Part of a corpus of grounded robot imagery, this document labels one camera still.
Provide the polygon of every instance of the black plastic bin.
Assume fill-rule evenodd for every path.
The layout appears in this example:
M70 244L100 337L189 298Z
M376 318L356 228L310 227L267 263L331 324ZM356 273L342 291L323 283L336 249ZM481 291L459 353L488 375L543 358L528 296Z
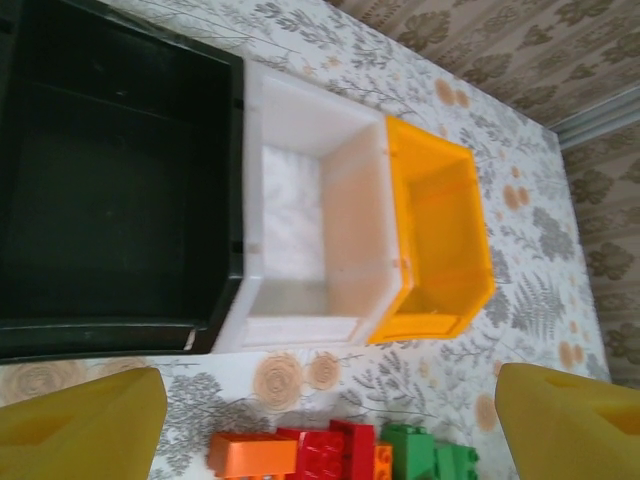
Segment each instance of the black plastic bin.
M0 361L207 353L243 270L243 63L0 0Z

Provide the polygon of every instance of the yellow plastic object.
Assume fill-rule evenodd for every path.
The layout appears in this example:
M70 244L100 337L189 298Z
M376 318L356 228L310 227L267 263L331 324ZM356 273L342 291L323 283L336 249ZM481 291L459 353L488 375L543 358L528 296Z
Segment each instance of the yellow plastic object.
M403 288L369 343L454 338L495 290L473 154L387 117Z
M510 363L496 410L522 480L640 478L640 391Z
M166 412L155 368L0 408L0 480L146 480Z

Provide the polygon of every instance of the yellow plastic bin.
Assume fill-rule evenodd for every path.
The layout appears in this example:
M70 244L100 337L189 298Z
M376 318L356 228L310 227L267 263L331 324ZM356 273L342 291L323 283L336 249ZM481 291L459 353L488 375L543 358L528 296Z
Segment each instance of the yellow plastic bin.
M369 343L454 338L495 290L467 148L387 117L403 288Z

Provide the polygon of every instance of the storage bin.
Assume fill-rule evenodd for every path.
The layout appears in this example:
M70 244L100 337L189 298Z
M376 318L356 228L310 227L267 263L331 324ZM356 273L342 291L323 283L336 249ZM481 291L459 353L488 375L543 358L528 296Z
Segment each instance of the storage bin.
M495 289L469 149L387 118L403 287L369 343L454 338Z
M100 2L16 6L0 360L209 352L243 270L242 59Z
M245 277L214 352L364 344L402 286L384 116L245 63Z

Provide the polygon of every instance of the patterned wallpaper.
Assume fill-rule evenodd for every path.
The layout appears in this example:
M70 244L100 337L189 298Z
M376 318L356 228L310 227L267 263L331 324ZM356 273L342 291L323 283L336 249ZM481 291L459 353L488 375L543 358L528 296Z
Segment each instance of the patterned wallpaper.
M611 376L640 388L640 121L564 159Z
M640 84L638 0L330 3L545 126Z

